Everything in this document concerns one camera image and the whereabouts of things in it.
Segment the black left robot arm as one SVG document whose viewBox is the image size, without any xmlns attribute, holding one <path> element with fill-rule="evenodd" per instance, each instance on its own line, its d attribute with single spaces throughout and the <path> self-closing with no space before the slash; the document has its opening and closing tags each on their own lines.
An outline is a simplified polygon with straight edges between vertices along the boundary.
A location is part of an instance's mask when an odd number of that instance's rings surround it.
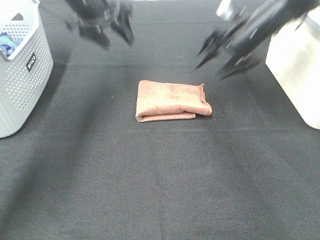
<svg viewBox="0 0 320 240">
<path fill-rule="evenodd" d="M 135 37 L 130 23 L 133 5 L 130 0 L 67 0 L 66 3 L 76 14 L 76 19 L 64 21 L 69 31 L 77 27 L 80 37 L 107 50 L 110 40 L 104 29 L 110 27 L 129 46 L 133 44 Z"/>
</svg>

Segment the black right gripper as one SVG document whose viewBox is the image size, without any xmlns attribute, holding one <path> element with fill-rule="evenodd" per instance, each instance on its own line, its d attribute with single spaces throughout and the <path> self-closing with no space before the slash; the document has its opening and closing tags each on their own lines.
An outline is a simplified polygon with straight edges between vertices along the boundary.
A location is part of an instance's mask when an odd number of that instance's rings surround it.
<svg viewBox="0 0 320 240">
<path fill-rule="evenodd" d="M 204 41 L 197 56 L 203 60 L 195 67 L 202 67 L 219 55 L 220 49 L 231 54 L 231 59 L 216 73 L 219 81 L 238 73 L 247 72 L 262 62 L 255 50 L 265 41 L 264 21 L 240 21 L 229 29 L 215 29 Z"/>
</svg>

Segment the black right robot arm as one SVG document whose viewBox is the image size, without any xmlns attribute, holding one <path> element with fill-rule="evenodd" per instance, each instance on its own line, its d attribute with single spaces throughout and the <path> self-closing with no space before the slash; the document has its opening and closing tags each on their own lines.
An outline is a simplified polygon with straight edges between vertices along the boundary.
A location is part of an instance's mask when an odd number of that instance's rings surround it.
<svg viewBox="0 0 320 240">
<path fill-rule="evenodd" d="M 222 80 L 228 76 L 255 68 L 261 59 L 254 51 L 267 38 L 277 34 L 287 23 L 304 19 L 319 7 L 318 0 L 267 0 L 252 13 L 239 7 L 232 0 L 222 0 L 216 15 L 233 25 L 229 29 L 215 29 L 204 41 L 200 54 L 205 54 L 197 69 L 205 65 L 224 48 L 232 57 L 216 73 Z"/>
</svg>

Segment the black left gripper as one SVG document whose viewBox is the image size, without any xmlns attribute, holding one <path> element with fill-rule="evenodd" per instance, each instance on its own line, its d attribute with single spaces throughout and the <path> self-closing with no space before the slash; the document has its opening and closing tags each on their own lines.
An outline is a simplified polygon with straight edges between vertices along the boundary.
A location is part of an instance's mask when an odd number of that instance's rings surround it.
<svg viewBox="0 0 320 240">
<path fill-rule="evenodd" d="M 133 45 L 135 37 L 130 24 L 133 5 L 130 0 L 67 0 L 66 3 L 76 15 L 69 16 L 64 21 L 70 30 L 76 23 L 89 26 L 111 25 L 129 46 Z M 109 38 L 99 28 L 80 26 L 79 35 L 103 49 L 110 46 Z"/>
</svg>

